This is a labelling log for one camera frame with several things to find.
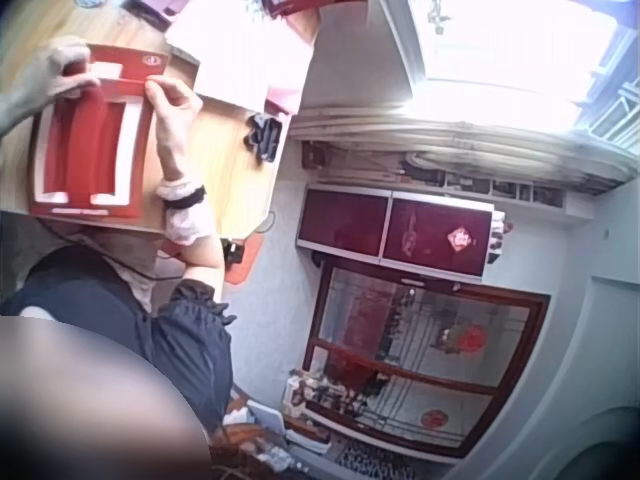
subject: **glass cabinet door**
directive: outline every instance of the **glass cabinet door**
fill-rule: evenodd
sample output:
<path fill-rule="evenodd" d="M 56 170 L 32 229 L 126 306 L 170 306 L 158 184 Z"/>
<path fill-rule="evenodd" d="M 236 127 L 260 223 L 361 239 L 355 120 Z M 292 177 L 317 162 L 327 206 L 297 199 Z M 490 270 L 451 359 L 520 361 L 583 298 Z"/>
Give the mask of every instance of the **glass cabinet door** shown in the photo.
<path fill-rule="evenodd" d="M 462 457 L 513 390 L 548 300 L 327 259 L 304 369 L 342 394 L 308 408 L 391 445 Z"/>

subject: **hand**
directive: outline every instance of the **hand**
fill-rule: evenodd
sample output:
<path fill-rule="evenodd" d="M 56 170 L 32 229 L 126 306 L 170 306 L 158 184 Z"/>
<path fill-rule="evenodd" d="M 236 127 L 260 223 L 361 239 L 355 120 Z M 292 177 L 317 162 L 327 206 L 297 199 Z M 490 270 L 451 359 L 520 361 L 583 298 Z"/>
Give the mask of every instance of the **hand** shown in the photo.
<path fill-rule="evenodd" d="M 202 100 L 182 80 L 152 75 L 145 84 L 156 111 L 158 156 L 165 179 L 184 177 L 189 130 L 202 108 Z"/>
<path fill-rule="evenodd" d="M 90 55 L 89 47 L 78 37 L 56 38 L 38 50 L 17 83 L 17 116 L 26 118 L 61 95 L 100 85 L 98 78 L 86 71 Z M 77 64 L 80 73 L 63 76 L 71 64 Z"/>

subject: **bright window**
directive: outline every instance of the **bright window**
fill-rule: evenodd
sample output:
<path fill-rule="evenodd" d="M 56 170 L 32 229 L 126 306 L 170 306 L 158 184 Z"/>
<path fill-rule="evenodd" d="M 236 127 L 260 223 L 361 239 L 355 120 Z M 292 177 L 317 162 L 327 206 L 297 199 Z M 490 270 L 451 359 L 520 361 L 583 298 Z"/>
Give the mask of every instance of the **bright window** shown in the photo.
<path fill-rule="evenodd" d="M 429 78 L 416 105 L 436 119 L 570 129 L 618 27 L 565 0 L 442 0 L 437 35 L 432 5 L 411 0 Z"/>

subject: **person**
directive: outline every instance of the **person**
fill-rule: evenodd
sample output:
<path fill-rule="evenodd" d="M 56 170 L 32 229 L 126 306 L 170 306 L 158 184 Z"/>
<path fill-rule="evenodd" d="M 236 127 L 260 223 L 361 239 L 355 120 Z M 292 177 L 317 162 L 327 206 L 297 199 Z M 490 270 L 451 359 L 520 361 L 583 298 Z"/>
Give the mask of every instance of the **person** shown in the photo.
<path fill-rule="evenodd" d="M 87 68 L 63 75 L 69 64 L 86 66 L 89 57 L 89 48 L 76 37 L 56 39 L 39 50 L 16 87 L 0 95 L 0 141 L 59 97 L 78 97 L 83 89 L 98 86 L 99 79 Z M 205 432 L 213 435 L 232 388 L 231 337 L 225 327 L 233 318 L 225 314 L 227 305 L 216 301 L 225 268 L 222 245 L 204 187 L 189 171 L 189 130 L 202 101 L 182 81 L 165 76 L 150 77 L 145 90 L 157 120 L 164 174 L 158 195 L 166 206 L 166 236 L 180 245 L 186 264 L 169 301 L 152 314 L 146 288 L 150 276 L 118 257 L 117 248 L 116 254 L 101 248 L 117 244 L 114 237 L 125 243 L 133 238 L 133 250 L 155 260 L 157 239 L 137 242 L 132 233 L 72 226 L 81 229 L 76 241 L 63 241 L 38 259 L 24 284 L 2 300 L 0 315 L 63 322 L 126 347 L 173 383 Z M 101 243 L 100 235 L 109 240 Z"/>

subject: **black shirt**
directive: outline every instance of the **black shirt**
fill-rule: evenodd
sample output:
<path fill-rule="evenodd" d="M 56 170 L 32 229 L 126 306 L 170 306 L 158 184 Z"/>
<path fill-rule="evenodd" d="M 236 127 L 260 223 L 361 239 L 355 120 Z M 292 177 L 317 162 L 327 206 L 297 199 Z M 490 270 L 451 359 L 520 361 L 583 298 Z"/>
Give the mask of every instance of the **black shirt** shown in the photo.
<path fill-rule="evenodd" d="M 44 257 L 24 287 L 0 303 L 0 315 L 40 307 L 60 322 L 119 343 L 165 375 L 213 432 L 233 382 L 227 305 L 216 303 L 213 294 L 202 282 L 182 280 L 153 317 L 99 254 L 72 246 Z"/>

